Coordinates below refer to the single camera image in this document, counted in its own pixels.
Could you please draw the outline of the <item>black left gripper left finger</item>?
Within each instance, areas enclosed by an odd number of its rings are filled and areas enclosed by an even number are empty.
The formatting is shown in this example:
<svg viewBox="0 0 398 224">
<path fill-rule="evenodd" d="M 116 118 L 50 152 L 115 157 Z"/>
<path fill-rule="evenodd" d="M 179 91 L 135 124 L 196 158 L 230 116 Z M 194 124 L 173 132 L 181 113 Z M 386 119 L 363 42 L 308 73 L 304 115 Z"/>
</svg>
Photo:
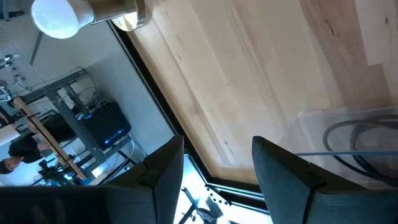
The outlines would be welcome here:
<svg viewBox="0 0 398 224">
<path fill-rule="evenodd" d="M 106 184 L 0 187 L 0 224 L 172 224 L 183 162 L 174 136 Z"/>
</svg>

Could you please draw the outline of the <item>clear plastic bin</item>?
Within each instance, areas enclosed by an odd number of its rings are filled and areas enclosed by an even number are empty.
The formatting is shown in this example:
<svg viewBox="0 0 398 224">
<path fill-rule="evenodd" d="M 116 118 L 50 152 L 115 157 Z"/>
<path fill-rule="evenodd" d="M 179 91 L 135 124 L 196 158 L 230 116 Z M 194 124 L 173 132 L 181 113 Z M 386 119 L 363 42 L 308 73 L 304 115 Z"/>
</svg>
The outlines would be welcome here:
<svg viewBox="0 0 398 224">
<path fill-rule="evenodd" d="M 279 145 L 370 189 L 398 189 L 398 105 L 304 113 Z"/>
</svg>

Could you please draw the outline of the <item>person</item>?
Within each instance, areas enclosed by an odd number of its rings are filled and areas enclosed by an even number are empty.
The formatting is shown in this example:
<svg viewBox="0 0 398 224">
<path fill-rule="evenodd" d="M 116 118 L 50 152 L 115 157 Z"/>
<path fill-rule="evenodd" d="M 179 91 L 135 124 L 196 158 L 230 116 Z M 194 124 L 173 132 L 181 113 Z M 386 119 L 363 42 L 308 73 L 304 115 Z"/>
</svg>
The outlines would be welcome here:
<svg viewBox="0 0 398 224">
<path fill-rule="evenodd" d="M 25 135 L 11 142 L 8 154 L 8 158 L 0 161 L 0 174 L 10 174 L 21 163 L 30 164 L 43 158 L 33 134 Z"/>
</svg>

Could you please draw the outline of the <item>black computer box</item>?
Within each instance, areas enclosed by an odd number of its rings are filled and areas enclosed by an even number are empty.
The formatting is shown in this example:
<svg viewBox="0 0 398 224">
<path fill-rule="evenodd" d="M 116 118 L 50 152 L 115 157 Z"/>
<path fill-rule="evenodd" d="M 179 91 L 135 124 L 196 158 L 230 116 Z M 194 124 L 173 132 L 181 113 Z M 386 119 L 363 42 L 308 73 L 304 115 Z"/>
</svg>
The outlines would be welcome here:
<svg viewBox="0 0 398 224">
<path fill-rule="evenodd" d="M 104 151 L 128 134 L 131 125 L 116 102 L 107 102 L 79 122 L 93 137 L 96 148 Z"/>
</svg>

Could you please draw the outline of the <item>light wooden board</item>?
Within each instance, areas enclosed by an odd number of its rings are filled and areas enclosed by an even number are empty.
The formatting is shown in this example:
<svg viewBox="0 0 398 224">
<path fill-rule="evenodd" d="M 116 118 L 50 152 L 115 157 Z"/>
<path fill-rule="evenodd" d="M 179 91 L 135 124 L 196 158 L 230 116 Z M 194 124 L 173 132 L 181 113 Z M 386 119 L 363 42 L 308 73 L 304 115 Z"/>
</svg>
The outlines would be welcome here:
<svg viewBox="0 0 398 224">
<path fill-rule="evenodd" d="M 60 147 L 59 143 L 55 138 L 49 133 L 49 131 L 44 127 L 44 125 L 33 115 L 31 110 L 22 100 L 22 98 L 14 98 L 12 104 L 24 114 L 25 120 L 30 125 L 30 130 L 36 134 L 40 134 L 44 141 L 50 146 L 54 154 L 58 156 L 58 160 L 62 165 L 67 165 L 74 171 L 74 173 L 81 179 L 86 180 L 87 176 L 81 171 L 81 169 L 74 163 L 70 156 Z"/>
</svg>

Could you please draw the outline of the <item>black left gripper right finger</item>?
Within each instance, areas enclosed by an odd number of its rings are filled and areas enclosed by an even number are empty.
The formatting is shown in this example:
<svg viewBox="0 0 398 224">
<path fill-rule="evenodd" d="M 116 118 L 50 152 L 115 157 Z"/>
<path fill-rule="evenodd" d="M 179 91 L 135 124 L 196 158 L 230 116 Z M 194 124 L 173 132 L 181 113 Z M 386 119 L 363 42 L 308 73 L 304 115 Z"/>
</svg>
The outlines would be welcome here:
<svg viewBox="0 0 398 224">
<path fill-rule="evenodd" d="M 261 136 L 252 160 L 274 224 L 398 224 L 398 190 L 370 190 Z"/>
</svg>

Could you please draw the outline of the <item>bulb lamp with brass base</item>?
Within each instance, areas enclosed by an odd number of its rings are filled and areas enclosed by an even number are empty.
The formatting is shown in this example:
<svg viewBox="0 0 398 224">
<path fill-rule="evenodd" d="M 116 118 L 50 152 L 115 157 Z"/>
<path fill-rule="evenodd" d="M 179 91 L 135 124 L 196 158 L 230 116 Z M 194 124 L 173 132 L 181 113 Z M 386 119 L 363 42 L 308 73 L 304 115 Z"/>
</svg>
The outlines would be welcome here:
<svg viewBox="0 0 398 224">
<path fill-rule="evenodd" d="M 88 24 L 111 21 L 129 32 L 146 22 L 144 0 L 34 0 L 31 16 L 49 37 L 69 39 Z"/>
</svg>

